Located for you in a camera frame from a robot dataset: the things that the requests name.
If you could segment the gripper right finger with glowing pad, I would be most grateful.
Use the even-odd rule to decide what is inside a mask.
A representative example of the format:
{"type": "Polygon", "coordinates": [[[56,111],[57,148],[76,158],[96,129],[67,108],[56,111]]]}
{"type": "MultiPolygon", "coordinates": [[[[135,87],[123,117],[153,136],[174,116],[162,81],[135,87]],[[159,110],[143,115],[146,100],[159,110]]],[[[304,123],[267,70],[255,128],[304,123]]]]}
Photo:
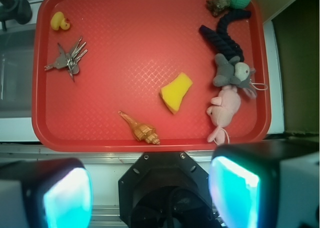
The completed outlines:
{"type": "Polygon", "coordinates": [[[228,228],[317,228],[320,145],[275,139],[218,146],[208,188],[228,228]]]}

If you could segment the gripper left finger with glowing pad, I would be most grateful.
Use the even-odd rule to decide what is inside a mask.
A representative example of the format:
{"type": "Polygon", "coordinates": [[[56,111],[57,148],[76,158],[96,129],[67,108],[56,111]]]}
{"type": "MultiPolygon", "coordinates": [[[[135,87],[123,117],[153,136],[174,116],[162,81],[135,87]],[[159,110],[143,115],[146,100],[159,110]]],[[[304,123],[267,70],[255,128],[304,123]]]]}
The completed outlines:
{"type": "Polygon", "coordinates": [[[87,228],[92,210],[92,179],[80,160],[0,164],[2,228],[87,228]]]}

